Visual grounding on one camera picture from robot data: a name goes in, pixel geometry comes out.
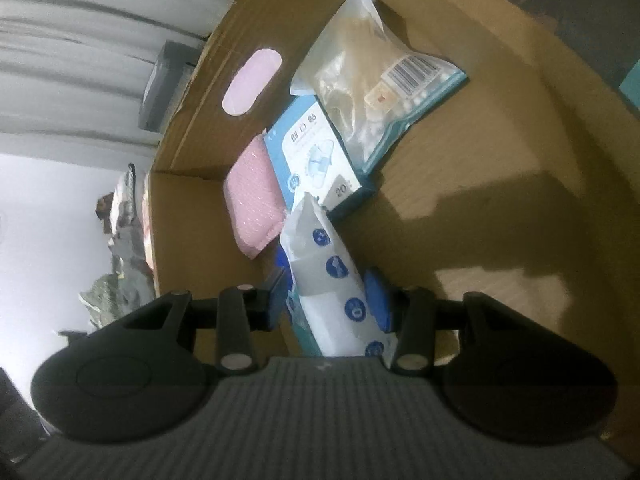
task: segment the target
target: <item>blue circular icon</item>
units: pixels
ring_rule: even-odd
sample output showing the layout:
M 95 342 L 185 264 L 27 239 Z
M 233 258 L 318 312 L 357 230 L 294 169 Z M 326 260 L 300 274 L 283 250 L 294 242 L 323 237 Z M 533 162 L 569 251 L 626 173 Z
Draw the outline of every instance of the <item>blue circular icon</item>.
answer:
M 329 240 L 329 235 L 324 229 L 314 229 L 314 242 L 323 247 L 330 244 L 331 240 Z
M 349 269 L 347 269 L 347 266 L 342 262 L 340 256 L 332 256 L 329 258 L 324 264 L 324 268 L 332 278 L 340 279 L 349 275 Z
M 296 188 L 300 185 L 300 176 L 297 173 L 292 174 L 287 181 L 287 187 L 290 192 L 294 192 Z
M 360 322 L 367 317 L 367 309 L 362 300 L 358 298 L 347 300 L 347 303 L 344 304 L 344 313 L 355 322 Z
M 385 346 L 380 341 L 372 341 L 365 348 L 364 355 L 367 357 L 375 357 L 382 355 L 383 351 L 385 351 Z

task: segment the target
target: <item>pink package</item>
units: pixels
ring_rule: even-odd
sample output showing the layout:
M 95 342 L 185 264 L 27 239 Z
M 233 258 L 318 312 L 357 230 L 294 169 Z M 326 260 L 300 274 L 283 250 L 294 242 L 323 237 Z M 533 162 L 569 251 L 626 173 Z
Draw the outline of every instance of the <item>pink package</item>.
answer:
M 284 224 L 286 207 L 262 135 L 238 157 L 223 185 L 240 250 L 255 258 Z

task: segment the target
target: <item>white curtain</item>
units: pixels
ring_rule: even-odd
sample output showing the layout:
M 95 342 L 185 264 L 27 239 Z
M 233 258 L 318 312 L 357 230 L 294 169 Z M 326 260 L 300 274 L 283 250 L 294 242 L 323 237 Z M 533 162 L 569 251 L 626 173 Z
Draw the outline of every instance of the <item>white curtain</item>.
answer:
M 148 166 L 137 127 L 166 40 L 201 46 L 233 0 L 0 0 L 0 152 Z

